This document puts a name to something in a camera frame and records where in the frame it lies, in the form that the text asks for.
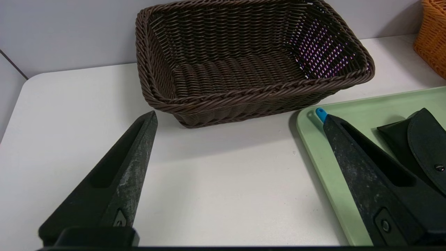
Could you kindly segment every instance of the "green tray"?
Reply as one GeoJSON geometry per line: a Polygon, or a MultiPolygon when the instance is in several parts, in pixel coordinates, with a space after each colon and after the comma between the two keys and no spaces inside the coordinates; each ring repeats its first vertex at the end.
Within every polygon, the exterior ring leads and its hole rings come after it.
{"type": "MultiPolygon", "coordinates": [[[[347,183],[322,129],[322,122],[314,110],[303,109],[297,117],[297,130],[310,155],[331,205],[344,233],[353,246],[372,246],[372,241],[361,220],[347,183]]],[[[405,92],[362,100],[322,105],[328,114],[338,116],[361,131],[383,150],[390,153],[377,137],[376,127],[407,118],[427,108],[446,128],[446,87],[405,92]]]]}

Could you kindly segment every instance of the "brown wicker basket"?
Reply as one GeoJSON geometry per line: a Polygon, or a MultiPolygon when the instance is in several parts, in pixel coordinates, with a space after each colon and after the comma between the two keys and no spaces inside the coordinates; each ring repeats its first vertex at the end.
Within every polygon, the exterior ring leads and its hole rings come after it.
{"type": "Polygon", "coordinates": [[[322,0],[186,0],[141,10],[145,100],[188,128],[288,112],[375,73],[322,0]]]}

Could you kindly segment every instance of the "black pouch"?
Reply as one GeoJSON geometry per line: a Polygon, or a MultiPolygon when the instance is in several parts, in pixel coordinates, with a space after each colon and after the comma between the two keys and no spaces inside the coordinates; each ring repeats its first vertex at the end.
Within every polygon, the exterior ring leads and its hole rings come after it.
{"type": "Polygon", "coordinates": [[[401,164],[446,196],[446,132],[426,108],[377,129],[401,164]]]}

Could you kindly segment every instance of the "blue tip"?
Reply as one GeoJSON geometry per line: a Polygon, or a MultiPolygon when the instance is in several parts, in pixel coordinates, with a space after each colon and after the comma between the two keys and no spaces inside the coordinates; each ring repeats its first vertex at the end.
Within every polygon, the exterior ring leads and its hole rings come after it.
{"type": "Polygon", "coordinates": [[[325,123],[325,119],[327,118],[327,112],[324,109],[320,107],[316,108],[316,115],[319,117],[322,123],[325,123]]]}

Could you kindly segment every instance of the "gray wall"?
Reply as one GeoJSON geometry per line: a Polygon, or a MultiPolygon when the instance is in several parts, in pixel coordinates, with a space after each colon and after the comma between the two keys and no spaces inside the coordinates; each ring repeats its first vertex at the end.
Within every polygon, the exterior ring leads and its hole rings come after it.
{"type": "Polygon", "coordinates": [[[0,142],[25,78],[0,55],[0,142]]]}
{"type": "MultiPolygon", "coordinates": [[[[0,48],[28,76],[135,62],[140,9],[172,0],[0,0],[0,48]]],[[[359,38],[418,31],[419,0],[326,0],[359,38]]]]}

